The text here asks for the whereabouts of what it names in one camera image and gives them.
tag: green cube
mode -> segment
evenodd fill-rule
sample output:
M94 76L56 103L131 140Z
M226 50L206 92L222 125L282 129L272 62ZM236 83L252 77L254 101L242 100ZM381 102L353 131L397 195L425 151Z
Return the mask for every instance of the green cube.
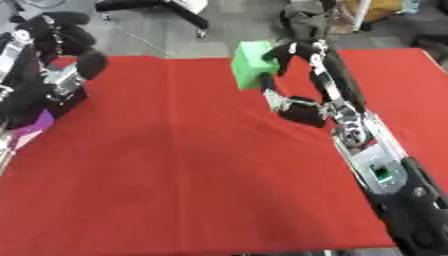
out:
M268 41L241 42L232 61L232 72L240 90L260 88L261 73L274 74L280 69L276 60L266 62L263 55L272 49Z

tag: floor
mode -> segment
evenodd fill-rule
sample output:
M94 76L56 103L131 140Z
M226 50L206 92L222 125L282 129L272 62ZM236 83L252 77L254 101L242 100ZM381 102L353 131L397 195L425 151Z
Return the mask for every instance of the floor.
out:
M28 0L49 6L61 0ZM371 32L335 36L339 48L406 47L418 33L445 32L448 16L438 11L436 0L422 0L416 15L394 16L374 25ZM108 55L153 55L167 58L204 58L232 56L239 41L272 40L280 37L278 14L287 0L209 0L202 16L211 28L203 39L196 38L195 28L163 10L118 11L111 21L103 21L94 12L94 0L68 0L50 10L84 12L92 16L87 26L97 39L97 48ZM26 17L41 12L26 5ZM0 4L0 32L11 30L6 19L8 9ZM357 255L398 255L392 249L358 251Z

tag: chair leg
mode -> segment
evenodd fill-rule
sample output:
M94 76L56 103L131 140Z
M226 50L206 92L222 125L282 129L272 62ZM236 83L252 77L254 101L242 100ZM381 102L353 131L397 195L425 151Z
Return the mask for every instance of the chair leg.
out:
M202 18L196 13L191 12L190 10L186 9L185 7L179 5L174 1L164 2L163 6L168 10L176 13L184 20L198 27L200 30L206 31L209 27L208 21L206 19Z

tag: red tablecloth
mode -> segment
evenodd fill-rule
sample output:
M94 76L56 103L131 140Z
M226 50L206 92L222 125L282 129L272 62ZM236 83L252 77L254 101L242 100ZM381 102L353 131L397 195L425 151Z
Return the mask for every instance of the red tablecloth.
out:
M344 51L409 153L448 187L448 78L419 50ZM228 59L112 57L90 99L0 179L0 255L391 245L329 127L277 118ZM309 94L297 61L279 80Z

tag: robotic hand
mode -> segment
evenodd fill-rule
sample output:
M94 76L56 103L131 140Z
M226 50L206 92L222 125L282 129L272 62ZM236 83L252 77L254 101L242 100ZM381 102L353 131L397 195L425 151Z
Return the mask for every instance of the robotic hand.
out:
M14 155L14 131L44 110L54 118L67 112L85 97L83 83L106 67L106 57L92 48L95 39L78 27L88 22L81 13L44 13L0 35L0 170ZM77 61L62 69L52 64L64 55Z
M324 40L278 46L264 55L277 59L285 74L293 56L310 63L310 79L322 101L285 97L272 76L261 75L262 93L272 111L288 120L335 127L335 146L350 166L372 209L404 255L448 254L448 201L429 174L409 157L364 96L337 53Z

